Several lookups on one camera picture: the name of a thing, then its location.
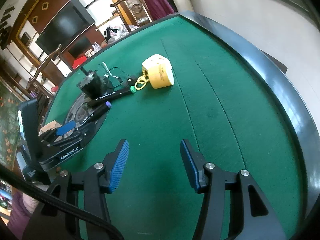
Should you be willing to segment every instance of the black strap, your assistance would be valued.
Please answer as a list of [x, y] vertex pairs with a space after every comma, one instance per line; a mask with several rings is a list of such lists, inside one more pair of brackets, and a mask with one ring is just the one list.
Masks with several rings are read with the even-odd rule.
[[110, 235], [110, 238], [114, 240], [124, 240], [120, 231], [105, 220], [46, 193], [45, 191], [35, 187], [33, 184], [19, 178], [3, 165], [0, 165], [0, 178], [9, 183], [12, 187], [15, 187], [42, 203], [52, 205], [62, 212], [73, 215], [83, 221], [105, 229]]

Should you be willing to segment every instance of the metal screw head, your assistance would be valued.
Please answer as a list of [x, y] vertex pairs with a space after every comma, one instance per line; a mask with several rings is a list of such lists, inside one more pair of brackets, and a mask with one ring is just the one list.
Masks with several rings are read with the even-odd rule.
[[101, 169], [102, 167], [103, 167], [103, 163], [96, 163], [94, 165], [94, 168], [97, 169], [97, 170]]
[[66, 171], [66, 170], [60, 172], [60, 176], [61, 176], [61, 177], [65, 177], [65, 176], [67, 176], [68, 174], [69, 174], [69, 172]]
[[206, 163], [205, 164], [206, 168], [212, 170], [214, 168], [214, 164], [213, 163]]
[[241, 170], [240, 172], [241, 172], [241, 174], [243, 176], [248, 176], [249, 175], [249, 171], [247, 171], [247, 170]]

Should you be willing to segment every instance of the person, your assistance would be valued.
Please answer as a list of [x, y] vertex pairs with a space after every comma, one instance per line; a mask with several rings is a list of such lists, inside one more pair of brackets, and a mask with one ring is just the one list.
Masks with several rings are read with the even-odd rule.
[[[47, 191], [47, 185], [35, 185], [38, 188]], [[7, 227], [19, 239], [22, 239], [24, 230], [26, 229], [29, 219], [35, 211], [39, 201], [30, 196], [17, 192], [12, 198], [12, 210]]]

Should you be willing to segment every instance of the white cable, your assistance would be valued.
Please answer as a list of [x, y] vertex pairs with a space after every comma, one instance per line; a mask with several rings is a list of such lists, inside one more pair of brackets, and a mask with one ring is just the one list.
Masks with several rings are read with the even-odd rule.
[[107, 64], [106, 64], [106, 63], [104, 63], [103, 61], [102, 61], [102, 64], [105, 66], [106, 71], [110, 74], [110, 76], [112, 76], [112, 74], [111, 74], [110, 70], [109, 70], [109, 69], [108, 69], [108, 67], [107, 67]]

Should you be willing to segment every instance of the green cap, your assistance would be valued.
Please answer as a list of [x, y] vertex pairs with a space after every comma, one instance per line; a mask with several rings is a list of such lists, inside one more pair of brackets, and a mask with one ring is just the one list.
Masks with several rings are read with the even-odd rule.
[[130, 90], [131, 90], [131, 92], [132, 92], [133, 94], [137, 91], [134, 86], [131, 86], [131, 87], [130, 87]]

